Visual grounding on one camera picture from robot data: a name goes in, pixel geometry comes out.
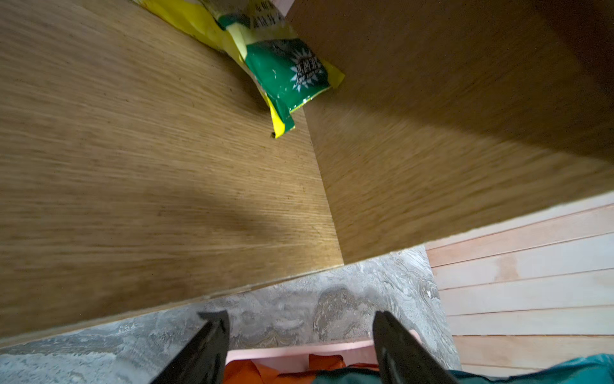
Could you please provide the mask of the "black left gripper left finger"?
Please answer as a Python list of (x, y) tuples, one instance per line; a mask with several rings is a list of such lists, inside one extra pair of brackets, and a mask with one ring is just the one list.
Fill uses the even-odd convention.
[(230, 350), (230, 317), (226, 310), (199, 312), (205, 321), (152, 384), (222, 383)]

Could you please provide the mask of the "pink plastic basket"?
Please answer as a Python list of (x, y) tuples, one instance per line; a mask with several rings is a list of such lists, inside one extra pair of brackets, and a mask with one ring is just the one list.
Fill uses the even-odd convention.
[(305, 344), (292, 347), (230, 350), (225, 363), (252, 360), (281, 373), (294, 373), (308, 371), (310, 355), (340, 355), (347, 366), (356, 363), (377, 363), (372, 339)]

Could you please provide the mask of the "yellow green packet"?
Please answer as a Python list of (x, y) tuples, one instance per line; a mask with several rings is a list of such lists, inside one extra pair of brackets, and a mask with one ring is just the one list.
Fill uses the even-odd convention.
[(139, 6), (228, 54), (269, 107), (276, 139), (294, 129), (295, 111), (345, 78), (299, 38), (271, 1), (145, 0)]

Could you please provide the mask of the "wooden shelf unit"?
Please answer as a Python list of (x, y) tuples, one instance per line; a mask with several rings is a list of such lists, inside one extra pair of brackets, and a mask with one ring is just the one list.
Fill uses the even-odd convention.
[(131, 1), (1, 4), (1, 344), (609, 192), (610, 1), (297, 1), (345, 74), (279, 139), (248, 75)]

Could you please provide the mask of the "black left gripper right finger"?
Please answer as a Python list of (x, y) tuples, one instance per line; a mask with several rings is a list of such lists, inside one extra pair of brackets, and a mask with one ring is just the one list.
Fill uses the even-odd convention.
[(375, 313), (373, 337), (382, 383), (457, 383), (392, 313)]

